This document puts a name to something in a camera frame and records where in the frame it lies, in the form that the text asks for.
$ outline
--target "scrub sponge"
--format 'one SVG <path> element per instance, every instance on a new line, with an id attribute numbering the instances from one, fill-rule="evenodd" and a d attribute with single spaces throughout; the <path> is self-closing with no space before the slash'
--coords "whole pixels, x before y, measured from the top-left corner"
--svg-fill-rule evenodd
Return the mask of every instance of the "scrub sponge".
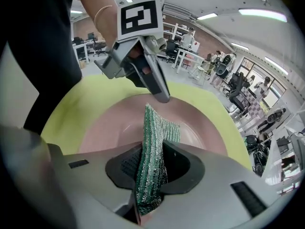
<path id="1" fill-rule="evenodd" d="M 179 125 L 169 122 L 147 104 L 144 117 L 142 153 L 136 179 L 136 200 L 140 215 L 156 209 L 162 201 L 161 185 L 167 183 L 163 140 L 179 142 Z"/>

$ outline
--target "ceiling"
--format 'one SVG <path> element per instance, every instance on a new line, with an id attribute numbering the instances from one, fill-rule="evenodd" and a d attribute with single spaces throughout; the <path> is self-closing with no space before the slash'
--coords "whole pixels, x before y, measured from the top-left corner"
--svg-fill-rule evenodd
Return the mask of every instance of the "ceiling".
<path id="1" fill-rule="evenodd" d="M 188 10 L 195 17 L 216 13 L 218 17 L 197 21 L 227 44 L 235 42 L 250 49 L 252 54 L 265 56 L 277 62 L 288 72 L 294 72 L 305 80 L 303 52 L 305 44 L 302 33 L 281 0 L 160 0 Z M 116 0 L 117 4 L 125 0 Z M 242 16 L 240 8 L 262 8 L 281 12 L 288 23 L 262 17 Z M 74 0 L 73 10 L 85 12 L 81 3 Z"/>

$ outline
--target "bracelet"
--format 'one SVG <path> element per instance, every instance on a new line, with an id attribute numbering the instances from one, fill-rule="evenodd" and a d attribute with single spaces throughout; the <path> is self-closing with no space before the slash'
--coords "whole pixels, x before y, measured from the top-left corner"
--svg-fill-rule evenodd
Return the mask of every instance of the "bracelet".
<path id="1" fill-rule="evenodd" d="M 97 13 L 96 15 L 94 16 L 94 20 L 93 20 L 93 23 L 94 23 L 94 26 L 97 28 L 96 26 L 96 21 L 97 21 L 97 18 L 98 18 L 98 15 L 100 15 L 106 8 L 110 8 L 112 7 L 112 5 L 107 5 L 105 7 L 102 7 Z"/>

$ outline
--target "window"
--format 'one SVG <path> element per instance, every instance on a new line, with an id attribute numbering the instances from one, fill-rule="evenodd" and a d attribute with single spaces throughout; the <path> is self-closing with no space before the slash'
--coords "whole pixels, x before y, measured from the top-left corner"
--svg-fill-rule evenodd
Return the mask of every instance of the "window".
<path id="1" fill-rule="evenodd" d="M 252 92 L 255 91 L 254 86 L 257 83 L 264 82 L 264 79 L 267 76 L 270 77 L 271 81 L 269 84 L 269 94 L 261 102 L 261 105 L 263 105 L 266 109 L 275 105 L 277 100 L 280 99 L 286 91 L 286 89 L 271 74 L 246 58 L 243 59 L 242 64 L 239 66 L 237 71 L 244 73 L 244 76 L 247 78 L 250 78 L 252 75 L 255 76 L 253 84 L 249 88 Z"/>

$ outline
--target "computer monitor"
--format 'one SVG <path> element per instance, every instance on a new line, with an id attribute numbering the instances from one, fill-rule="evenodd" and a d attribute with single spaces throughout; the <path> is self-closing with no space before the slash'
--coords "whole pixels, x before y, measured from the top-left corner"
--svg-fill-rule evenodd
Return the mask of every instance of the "computer monitor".
<path id="1" fill-rule="evenodd" d="M 93 38 L 94 38 L 94 33 L 93 32 L 88 33 L 88 39 L 93 40 Z"/>

